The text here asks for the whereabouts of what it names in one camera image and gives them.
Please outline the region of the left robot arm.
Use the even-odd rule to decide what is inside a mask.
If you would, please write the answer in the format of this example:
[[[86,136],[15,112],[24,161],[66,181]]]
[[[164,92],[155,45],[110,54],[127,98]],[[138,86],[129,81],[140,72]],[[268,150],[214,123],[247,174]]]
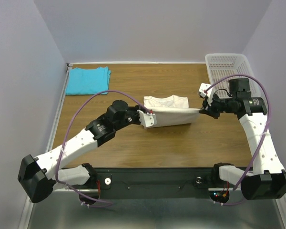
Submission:
[[[25,156],[20,164],[18,181],[33,203],[46,199],[54,190],[63,186],[73,188],[96,184],[96,175],[90,165],[65,169],[71,161],[95,150],[115,137],[118,130],[129,125],[146,126],[153,120],[152,111],[142,106],[129,106],[123,100],[114,101],[107,111],[91,121],[76,136],[64,140],[63,144],[33,157]]]

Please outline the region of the white t-shirt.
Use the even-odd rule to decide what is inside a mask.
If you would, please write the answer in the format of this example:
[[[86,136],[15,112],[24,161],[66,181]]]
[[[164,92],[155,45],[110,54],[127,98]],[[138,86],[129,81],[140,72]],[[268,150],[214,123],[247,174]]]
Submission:
[[[199,117],[199,108],[190,108],[187,97],[171,95],[166,98],[144,96],[143,104],[155,114],[156,124],[151,128],[194,123]]]

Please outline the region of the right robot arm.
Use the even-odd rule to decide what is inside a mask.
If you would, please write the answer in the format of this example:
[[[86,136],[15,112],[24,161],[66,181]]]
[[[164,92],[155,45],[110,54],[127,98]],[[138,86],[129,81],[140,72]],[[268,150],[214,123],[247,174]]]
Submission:
[[[218,119],[220,114],[235,114],[244,129],[251,160],[245,170],[229,163],[217,163],[210,174],[210,182],[221,186],[227,182],[239,188],[246,200],[279,199],[286,194],[286,170],[280,162],[270,132],[270,104],[261,97],[253,97],[250,76],[228,76],[228,97],[219,98],[215,84],[203,83],[199,96],[204,99],[201,114]]]

